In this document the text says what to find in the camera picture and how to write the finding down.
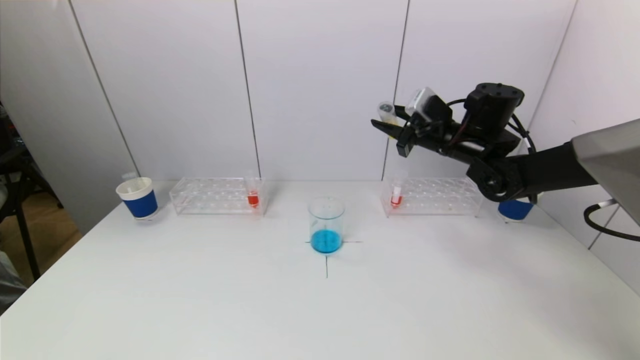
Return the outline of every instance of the test tube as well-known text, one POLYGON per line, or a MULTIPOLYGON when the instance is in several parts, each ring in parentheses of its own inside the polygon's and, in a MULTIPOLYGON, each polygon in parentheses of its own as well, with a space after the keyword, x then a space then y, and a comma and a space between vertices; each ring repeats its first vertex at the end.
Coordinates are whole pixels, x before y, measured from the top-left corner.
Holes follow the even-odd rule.
POLYGON ((393 180, 391 181, 391 207, 397 209, 402 204, 402 187, 404 181, 408 177, 407 172, 398 171, 395 173, 393 180))
POLYGON ((342 219, 345 206, 340 199, 317 197, 309 204, 311 247, 331 254, 342 246, 342 219))
POLYGON ((249 206, 256 209, 260 204, 260 198, 258 197, 258 178, 253 176, 252 172, 249 172, 244 177, 244 187, 246 188, 246 199, 249 202, 249 206))
POLYGON ((391 102, 385 101, 385 102, 379 103, 378 116, 380 116, 380 120, 382 122, 386 122, 387 124, 397 125, 396 108, 391 102))

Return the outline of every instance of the blue liquid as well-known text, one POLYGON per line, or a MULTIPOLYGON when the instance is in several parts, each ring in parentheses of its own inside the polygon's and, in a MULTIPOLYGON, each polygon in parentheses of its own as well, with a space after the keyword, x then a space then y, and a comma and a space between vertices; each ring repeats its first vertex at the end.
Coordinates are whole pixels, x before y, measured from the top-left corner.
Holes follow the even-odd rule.
POLYGON ((311 247, 323 254, 331 254, 342 245, 340 234, 333 230, 318 230, 311 236, 311 247))

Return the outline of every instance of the wooden floor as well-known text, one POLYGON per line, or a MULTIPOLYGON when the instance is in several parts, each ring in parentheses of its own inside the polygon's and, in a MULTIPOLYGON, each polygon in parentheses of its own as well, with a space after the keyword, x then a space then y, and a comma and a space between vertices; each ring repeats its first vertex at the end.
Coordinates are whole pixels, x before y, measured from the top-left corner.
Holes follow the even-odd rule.
MULTIPOLYGON (((47 193, 31 195, 22 203, 41 273, 82 238, 68 213, 58 209, 56 203, 47 193)), ((33 276, 15 216, 0 223, 0 250, 7 253, 25 285, 32 284, 33 276)))

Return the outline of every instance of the red liquid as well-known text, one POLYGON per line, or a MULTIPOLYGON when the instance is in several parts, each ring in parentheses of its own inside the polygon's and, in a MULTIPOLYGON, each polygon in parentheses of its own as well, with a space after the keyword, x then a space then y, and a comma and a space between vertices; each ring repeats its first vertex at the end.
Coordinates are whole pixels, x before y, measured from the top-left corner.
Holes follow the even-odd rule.
POLYGON ((394 201, 394 198, 391 198, 391 207, 394 209, 397 209, 398 207, 400 207, 400 204, 402 203, 402 195, 400 195, 396 201, 394 201))
POLYGON ((252 208, 255 209, 258 207, 258 203, 260 202, 260 199, 258 199, 257 192, 250 192, 249 195, 246 196, 246 198, 249 201, 249 205, 251 205, 252 208))

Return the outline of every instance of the test tube with red liquid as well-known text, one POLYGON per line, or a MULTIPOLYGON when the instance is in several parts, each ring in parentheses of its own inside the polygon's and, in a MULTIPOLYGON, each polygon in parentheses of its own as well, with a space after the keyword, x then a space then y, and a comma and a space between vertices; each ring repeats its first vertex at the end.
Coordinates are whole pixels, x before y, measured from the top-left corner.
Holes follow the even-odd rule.
POLYGON ((391 208, 397 209, 402 204, 402 186, 407 178, 404 171, 397 172, 391 182, 391 208))
POLYGON ((257 208, 260 204, 260 198, 258 197, 258 179, 253 174, 248 174, 244 177, 244 187, 246 188, 246 199, 249 202, 249 206, 257 208))

